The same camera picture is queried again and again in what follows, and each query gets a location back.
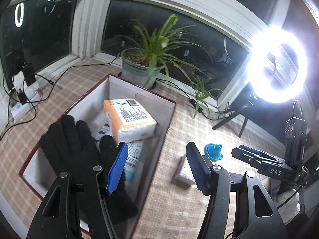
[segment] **power adapter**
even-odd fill
[[[194,99],[190,99],[189,100],[190,104],[192,104],[192,106],[194,107],[194,109],[196,108],[196,101]],[[198,112],[201,113],[203,111],[203,108],[201,106],[198,105]]]

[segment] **plant pot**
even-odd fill
[[[139,48],[128,48],[122,51],[121,57],[123,58],[123,63],[121,78],[149,90],[153,86],[162,67],[157,67],[154,70],[149,82],[145,85],[149,68],[127,60],[125,58],[127,55],[143,55],[143,53]]]

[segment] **cardboard box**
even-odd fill
[[[103,112],[104,100],[123,98],[137,100],[157,122],[154,136],[144,139],[140,155],[141,164],[139,164],[137,170],[137,177],[140,180],[135,197],[138,214],[136,217],[115,226],[118,238],[131,238],[143,209],[176,103],[116,76],[108,75],[77,100],[64,115],[72,115],[75,121],[84,120],[87,122],[92,131],[92,136],[95,137],[106,123],[106,116]],[[56,178],[39,145],[36,145],[30,152],[21,167],[19,176],[41,199],[44,198]],[[86,223],[80,221],[80,225],[82,229],[89,231]]]

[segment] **checkered tablecloth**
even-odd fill
[[[101,63],[103,62],[95,59],[85,59],[77,64]],[[0,192],[27,227],[30,226],[41,201],[18,176],[23,162],[51,123],[101,78],[109,73],[116,75],[119,72],[120,68],[116,66],[70,69],[60,79],[51,97],[37,105],[36,119],[13,128],[1,141]],[[50,89],[51,87],[47,87],[43,90],[44,98]],[[248,129],[245,129],[239,139],[237,134],[240,126],[234,122],[213,131],[213,122],[201,114],[192,119],[194,109],[185,96],[162,85],[157,85],[154,92],[176,101],[177,105],[133,238],[196,238],[209,198],[203,196],[196,186],[183,188],[173,178],[181,157],[185,154],[186,144],[194,141],[201,153],[208,143],[222,144],[223,159],[218,161],[218,164],[229,172],[240,174],[253,169],[248,164],[232,158],[231,150],[234,147],[244,144],[267,152],[276,152],[278,149]],[[22,121],[32,118],[33,115],[34,111],[31,110]],[[231,194],[226,235],[232,231],[235,198],[236,196]]]

